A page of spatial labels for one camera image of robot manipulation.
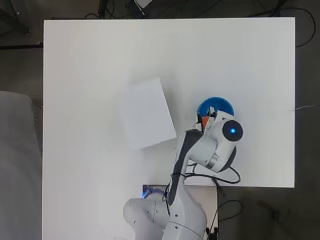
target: white box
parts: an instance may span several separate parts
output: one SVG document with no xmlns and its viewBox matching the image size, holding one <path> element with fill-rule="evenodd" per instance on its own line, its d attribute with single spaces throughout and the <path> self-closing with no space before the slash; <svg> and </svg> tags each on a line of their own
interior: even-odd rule
<svg viewBox="0 0 320 240">
<path fill-rule="evenodd" d="M 145 148 L 177 136 L 160 78 L 132 84 L 122 112 L 131 149 Z"/>
</svg>

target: white table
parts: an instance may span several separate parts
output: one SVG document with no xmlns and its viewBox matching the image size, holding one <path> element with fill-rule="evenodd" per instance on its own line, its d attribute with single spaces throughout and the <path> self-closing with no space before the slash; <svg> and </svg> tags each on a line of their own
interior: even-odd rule
<svg viewBox="0 0 320 240">
<path fill-rule="evenodd" d="M 293 187 L 294 28 L 293 18 L 46 21 L 43 239 L 132 239 L 124 203 L 142 184 L 167 184 L 175 158 L 176 140 L 128 150 L 118 117 L 128 84 L 153 76 L 178 135 L 206 98 L 232 103 L 245 131 L 239 186 Z"/>
</svg>

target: blue object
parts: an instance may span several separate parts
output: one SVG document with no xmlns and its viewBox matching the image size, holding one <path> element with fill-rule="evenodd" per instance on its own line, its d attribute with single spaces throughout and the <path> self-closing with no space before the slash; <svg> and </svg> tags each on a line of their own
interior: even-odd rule
<svg viewBox="0 0 320 240">
<path fill-rule="evenodd" d="M 232 105 L 227 100 L 220 97 L 211 97 L 205 100 L 198 107 L 197 114 L 200 117 L 208 116 L 210 107 L 213 107 L 215 111 L 220 110 L 234 116 Z"/>
</svg>

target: floor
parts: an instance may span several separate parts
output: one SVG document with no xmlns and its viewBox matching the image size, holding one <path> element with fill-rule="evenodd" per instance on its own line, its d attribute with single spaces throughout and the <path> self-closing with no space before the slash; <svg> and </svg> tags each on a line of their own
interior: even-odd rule
<svg viewBox="0 0 320 240">
<path fill-rule="evenodd" d="M 115 16 L 128 14 L 129 0 L 116 0 Z M 12 32 L 0 35 L 0 44 L 34 44 L 42 41 L 43 20 L 51 17 L 81 18 L 97 12 L 98 0 L 12 0 L 20 19 L 30 26 L 32 33 L 21 36 Z M 154 0 L 147 11 L 151 18 L 192 18 L 207 9 L 212 0 L 177 1 Z M 225 0 L 201 17 L 243 17 L 275 6 L 276 0 Z M 320 26 L 320 2 L 289 0 L 287 6 L 310 10 Z M 10 10 L 7 2 L 0 7 Z M 312 33 L 312 22 L 302 12 L 284 12 L 297 19 L 297 43 L 304 42 Z M 0 32 L 6 26 L 0 25 Z M 320 103 L 320 32 L 308 45 L 296 49 L 296 106 Z M 29 95 L 37 105 L 42 102 L 41 49 L 1 51 L 0 90 Z M 296 112 L 296 187 L 294 189 L 226 187 L 228 199 L 239 199 L 244 210 L 240 216 L 221 222 L 220 239 L 320 239 L 320 111 L 317 108 Z M 237 211 L 230 205 L 219 211 L 219 218 Z"/>
</svg>

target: black cable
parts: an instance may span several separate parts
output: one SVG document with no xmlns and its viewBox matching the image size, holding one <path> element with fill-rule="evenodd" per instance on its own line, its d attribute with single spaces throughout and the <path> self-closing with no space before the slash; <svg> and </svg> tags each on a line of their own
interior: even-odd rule
<svg viewBox="0 0 320 240">
<path fill-rule="evenodd" d="M 189 0 L 185 0 L 183 2 L 176 2 L 176 3 L 173 3 L 171 4 L 170 6 L 166 7 L 160 14 L 158 14 L 157 16 L 153 17 L 153 18 L 159 18 L 161 15 L 163 15 L 166 11 L 168 11 L 169 9 L 177 6 L 177 5 L 180 5 L 180 4 L 185 4 L 187 3 Z"/>
<path fill-rule="evenodd" d="M 11 10 L 12 10 L 14 16 L 15 16 L 15 18 L 18 19 L 18 14 L 17 14 L 16 10 L 14 9 L 14 6 L 13 6 L 11 0 L 7 0 L 7 2 L 9 4 L 9 6 L 10 6 L 10 8 L 11 8 Z"/>
<path fill-rule="evenodd" d="M 239 201 L 239 200 L 228 200 L 228 201 L 220 204 L 219 207 L 217 208 L 215 214 L 214 214 L 214 217 L 213 217 L 213 220 L 212 220 L 212 223 L 211 223 L 211 226 L 210 226 L 210 230 L 209 230 L 209 233 L 210 233 L 210 234 L 211 234 L 211 231 L 212 231 L 212 228 L 213 228 L 213 224 L 214 224 L 214 221 L 216 220 L 216 217 L 217 217 L 217 214 L 218 214 L 219 209 L 220 209 L 221 207 L 223 207 L 224 205 L 226 205 L 226 204 L 228 204 L 228 203 L 231 203 L 231 202 L 239 203 L 239 205 L 240 205 L 240 210 L 239 210 L 239 212 L 237 212 L 236 214 L 232 215 L 231 217 L 226 217 L 226 218 L 223 218 L 223 219 L 219 220 L 219 223 L 221 223 L 221 222 L 223 222 L 223 221 L 226 221 L 226 220 L 229 220 L 229 219 L 232 219 L 232 218 L 235 218 L 235 217 L 239 216 L 239 215 L 242 213 L 242 211 L 243 211 L 243 204 L 242 204 L 242 202 Z"/>
<path fill-rule="evenodd" d="M 312 13 L 310 11 L 308 11 L 307 9 L 298 8 L 298 7 L 286 7 L 286 8 L 279 8 L 277 10 L 271 9 L 269 11 L 264 11 L 264 12 L 260 12 L 260 13 L 257 13 L 257 14 L 249 15 L 248 17 L 259 17 L 259 16 L 263 16 L 263 15 L 266 15 L 266 14 L 270 14 L 270 17 L 273 17 L 273 16 L 275 16 L 275 12 L 281 13 L 281 11 L 286 11 L 286 10 L 299 10 L 299 11 L 303 11 L 303 12 L 307 13 L 310 16 L 310 18 L 312 20 L 312 23 L 313 23 L 312 34 L 311 34 L 310 38 L 306 42 L 304 42 L 302 44 L 299 44 L 296 47 L 299 48 L 299 47 L 305 46 L 306 44 L 311 42 L 311 40 L 314 38 L 314 36 L 316 34 L 316 29 L 317 29 L 316 21 L 315 21 L 313 15 L 312 15 Z"/>
<path fill-rule="evenodd" d="M 306 108 L 320 108 L 320 104 L 305 105 L 305 106 L 297 107 L 294 109 L 294 111 L 299 111 Z"/>
<path fill-rule="evenodd" d="M 193 173 L 193 174 L 196 173 L 196 167 L 197 167 L 197 165 L 198 165 L 197 163 L 193 165 L 193 168 L 192 168 L 192 173 Z"/>
<path fill-rule="evenodd" d="M 90 17 L 90 16 L 94 16 L 94 17 L 96 17 L 96 18 L 99 18 L 100 19 L 100 17 L 97 15 L 97 14 L 95 14 L 95 13 L 88 13 L 87 15 L 85 15 L 83 18 L 87 18 L 87 17 Z"/>
<path fill-rule="evenodd" d="M 19 49 L 32 49 L 32 48 L 43 48 L 43 43 L 34 45 L 10 45 L 10 46 L 0 46 L 0 50 L 19 50 Z"/>
<path fill-rule="evenodd" d="M 193 167 L 194 165 L 196 165 L 197 163 L 191 163 L 191 164 L 188 164 L 188 167 Z"/>
<path fill-rule="evenodd" d="M 217 6 L 219 3 L 221 3 L 223 0 L 217 0 L 216 2 L 214 2 L 211 6 L 209 6 L 207 9 L 203 10 L 202 12 L 198 13 L 196 16 L 194 16 L 193 18 L 197 18 L 203 14 L 205 14 L 206 12 L 209 12 L 212 8 L 214 8 L 215 6 Z"/>
<path fill-rule="evenodd" d="M 256 0 L 256 2 L 260 5 L 263 10 L 266 10 L 266 7 L 262 4 L 260 0 Z"/>
<path fill-rule="evenodd" d="M 237 175 L 238 180 L 229 181 L 229 180 L 225 180 L 225 179 L 222 179 L 222 178 L 218 178 L 216 176 L 211 176 L 211 175 L 201 174 L 201 173 L 188 173 L 188 174 L 186 174 L 186 179 L 190 178 L 190 177 L 206 177 L 206 178 L 215 179 L 216 181 L 229 183 L 229 184 L 237 184 L 237 183 L 241 182 L 240 174 L 233 167 L 230 166 L 229 168 Z"/>
<path fill-rule="evenodd" d="M 302 46 L 308 44 L 309 42 L 311 42 L 311 40 L 314 38 L 314 35 L 316 34 L 316 28 L 317 28 L 317 24 L 316 24 L 316 21 L 315 21 L 313 15 L 312 15 L 312 13 L 309 12 L 307 9 L 304 9 L 304 8 L 296 8 L 296 7 L 283 8 L 282 10 L 300 10 L 300 11 L 303 11 L 303 12 L 307 13 L 307 14 L 310 16 L 310 18 L 312 19 L 312 22 L 313 22 L 313 32 L 312 32 L 310 38 L 309 38 L 306 42 L 304 42 L 304 43 L 302 43 L 302 44 L 299 44 L 299 45 L 297 45 L 296 47 L 297 47 L 297 48 L 298 48 L 298 47 L 302 47 Z"/>
<path fill-rule="evenodd" d="M 170 216 L 170 210 L 169 210 L 169 205 L 168 205 L 168 188 L 169 188 L 170 183 L 166 186 L 165 190 L 164 190 L 164 194 L 162 196 L 162 201 L 166 201 L 166 206 L 167 206 L 167 212 L 168 215 Z"/>
</svg>

